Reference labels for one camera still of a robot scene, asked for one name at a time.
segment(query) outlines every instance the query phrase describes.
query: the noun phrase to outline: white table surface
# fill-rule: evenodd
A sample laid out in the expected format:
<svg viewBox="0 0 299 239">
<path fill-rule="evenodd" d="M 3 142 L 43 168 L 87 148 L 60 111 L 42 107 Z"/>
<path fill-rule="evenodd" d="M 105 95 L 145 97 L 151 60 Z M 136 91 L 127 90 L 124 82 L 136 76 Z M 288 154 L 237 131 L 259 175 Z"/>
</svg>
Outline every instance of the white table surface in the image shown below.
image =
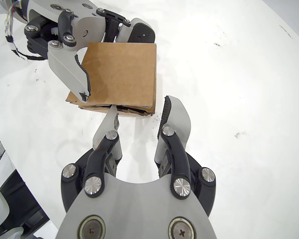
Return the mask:
<svg viewBox="0 0 299 239">
<path fill-rule="evenodd" d="M 117 178 L 158 178 L 156 136 L 164 96 L 172 95 L 191 118 L 187 152 L 217 176 L 210 221 L 218 238 L 299 238 L 299 37 L 261 0 L 91 1 L 156 32 L 156 113 L 119 118 Z M 105 115 L 66 103 L 69 90 L 47 61 L 16 57 L 4 18 L 0 140 L 58 228 L 61 171 L 91 148 Z M 24 25 L 14 27 L 25 52 Z"/>
</svg>

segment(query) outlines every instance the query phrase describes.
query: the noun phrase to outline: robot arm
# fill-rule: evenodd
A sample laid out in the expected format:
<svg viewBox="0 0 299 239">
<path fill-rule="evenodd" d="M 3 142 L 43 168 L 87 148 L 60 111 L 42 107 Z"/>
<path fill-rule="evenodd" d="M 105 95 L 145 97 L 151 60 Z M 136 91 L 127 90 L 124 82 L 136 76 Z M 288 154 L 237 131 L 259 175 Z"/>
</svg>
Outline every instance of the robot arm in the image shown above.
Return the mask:
<svg viewBox="0 0 299 239">
<path fill-rule="evenodd" d="M 93 148 L 63 169 L 61 192 L 67 214 L 57 239 L 216 239 L 208 219 L 215 175 L 185 151 L 181 138 L 188 133 L 188 122 L 190 131 L 190 121 L 183 132 L 175 120 L 189 119 L 183 104 L 167 96 L 165 107 L 159 138 L 166 146 L 157 147 L 163 158 L 155 161 L 159 179 L 142 184 L 115 177 L 122 151 L 117 109 L 111 107 L 93 138 Z"/>
<path fill-rule="evenodd" d="M 15 1 L 0 0 L 0 8 L 9 11 Z M 78 61 L 78 50 L 90 42 L 115 39 L 121 43 L 155 41 L 155 33 L 146 22 L 138 18 L 129 21 L 89 0 L 19 1 L 22 6 L 15 8 L 14 17 L 27 24 L 24 34 L 29 51 L 48 59 L 52 71 L 84 103 L 90 96 L 90 83 Z M 7 40 L 13 43 L 12 37 Z M 13 51 L 21 54 L 16 48 Z"/>
</svg>

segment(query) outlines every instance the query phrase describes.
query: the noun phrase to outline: corrugated cardboard edge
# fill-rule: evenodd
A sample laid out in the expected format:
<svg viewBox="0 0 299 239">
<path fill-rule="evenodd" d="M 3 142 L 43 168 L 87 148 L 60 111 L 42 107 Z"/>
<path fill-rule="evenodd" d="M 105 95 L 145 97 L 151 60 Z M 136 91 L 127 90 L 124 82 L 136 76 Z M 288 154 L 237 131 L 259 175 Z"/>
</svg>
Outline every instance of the corrugated cardboard edge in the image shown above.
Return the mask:
<svg viewBox="0 0 299 239">
<path fill-rule="evenodd" d="M 67 102 L 78 105 L 80 109 L 85 109 L 85 110 L 90 110 L 90 111 L 97 111 L 97 112 L 102 112 L 102 113 L 107 113 L 110 109 L 110 106 L 108 108 L 106 107 L 99 107 L 99 106 L 81 106 L 80 101 L 69 101 L 66 99 Z M 151 108 L 154 108 L 153 112 L 147 112 L 145 110 L 144 113 L 138 113 L 134 110 L 120 110 L 118 109 L 119 115 L 125 115 L 125 116 L 133 116 L 133 117 L 147 117 L 147 116 L 153 116 L 155 114 L 155 109 L 156 109 L 156 65 L 155 65 L 155 75 L 154 75 L 154 91 L 153 91 L 153 106 Z"/>
</svg>

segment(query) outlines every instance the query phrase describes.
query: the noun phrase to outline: textured grip pad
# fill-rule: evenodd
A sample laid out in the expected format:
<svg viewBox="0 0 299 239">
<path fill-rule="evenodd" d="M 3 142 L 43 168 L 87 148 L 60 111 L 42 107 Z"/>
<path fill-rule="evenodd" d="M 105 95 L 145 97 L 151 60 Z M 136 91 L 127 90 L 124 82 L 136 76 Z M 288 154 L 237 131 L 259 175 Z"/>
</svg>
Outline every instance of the textured grip pad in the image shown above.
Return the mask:
<svg viewBox="0 0 299 239">
<path fill-rule="evenodd" d="M 134 25 L 128 43 L 154 43 L 155 33 L 152 28 L 143 23 Z"/>
<path fill-rule="evenodd" d="M 157 139 L 159 138 L 159 135 L 163 129 L 164 124 L 167 123 L 168 116 L 170 114 L 170 110 L 171 110 L 171 101 L 170 101 L 169 96 L 166 96 L 165 102 L 164 102 L 164 108 L 163 108 L 163 112 L 162 112 L 161 124 L 159 125 L 159 130 L 158 130 L 158 134 L 157 134 Z"/>
</svg>

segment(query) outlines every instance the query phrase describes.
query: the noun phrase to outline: brown cardboard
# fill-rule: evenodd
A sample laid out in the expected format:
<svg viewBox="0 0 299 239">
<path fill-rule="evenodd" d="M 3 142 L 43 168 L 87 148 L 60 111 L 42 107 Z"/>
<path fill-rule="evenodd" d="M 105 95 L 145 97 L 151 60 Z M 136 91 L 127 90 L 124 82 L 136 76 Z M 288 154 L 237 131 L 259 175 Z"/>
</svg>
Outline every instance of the brown cardboard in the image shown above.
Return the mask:
<svg viewBox="0 0 299 239">
<path fill-rule="evenodd" d="M 89 43 L 82 67 L 89 74 L 91 95 L 82 103 L 70 92 L 67 102 L 100 112 L 115 104 L 125 115 L 155 113 L 156 44 Z"/>
</svg>

